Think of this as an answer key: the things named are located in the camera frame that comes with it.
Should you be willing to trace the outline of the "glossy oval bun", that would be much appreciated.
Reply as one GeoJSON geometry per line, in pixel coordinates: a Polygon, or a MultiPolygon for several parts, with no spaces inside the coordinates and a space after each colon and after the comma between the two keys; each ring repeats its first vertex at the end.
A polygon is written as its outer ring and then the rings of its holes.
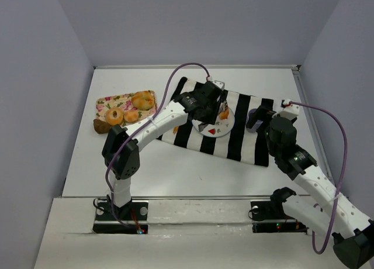
{"type": "Polygon", "coordinates": [[[229,110],[229,109],[226,109],[225,111],[222,111],[222,112],[219,114],[219,118],[220,118],[221,120],[228,119],[229,113],[230,113],[230,110],[229,110]]]}

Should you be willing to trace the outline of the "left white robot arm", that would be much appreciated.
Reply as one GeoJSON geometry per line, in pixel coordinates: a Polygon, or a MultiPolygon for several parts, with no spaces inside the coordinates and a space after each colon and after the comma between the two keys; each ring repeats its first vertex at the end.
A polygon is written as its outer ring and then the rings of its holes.
{"type": "Polygon", "coordinates": [[[150,118],[127,128],[116,125],[110,129],[102,155],[113,206],[121,208],[131,201],[131,176],[140,168],[140,152],[146,145],[188,121],[215,124],[220,105],[227,98],[224,87],[223,82],[207,81],[198,89],[175,96],[150,118]]]}

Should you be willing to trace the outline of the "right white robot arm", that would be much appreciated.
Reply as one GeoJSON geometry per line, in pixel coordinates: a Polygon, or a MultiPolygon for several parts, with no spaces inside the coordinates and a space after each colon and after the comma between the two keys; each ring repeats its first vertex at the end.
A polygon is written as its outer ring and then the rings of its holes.
{"type": "Polygon", "coordinates": [[[259,106],[250,114],[247,126],[261,121],[269,154],[276,166],[316,202],[312,206],[290,188],[271,195],[275,209],[306,225],[313,235],[325,237],[323,249],[333,241],[333,250],[348,268],[360,268],[373,258],[373,219],[361,212],[341,192],[342,181],[333,184],[317,161],[296,143],[294,127],[302,104],[284,100],[278,112],[259,106]]]}

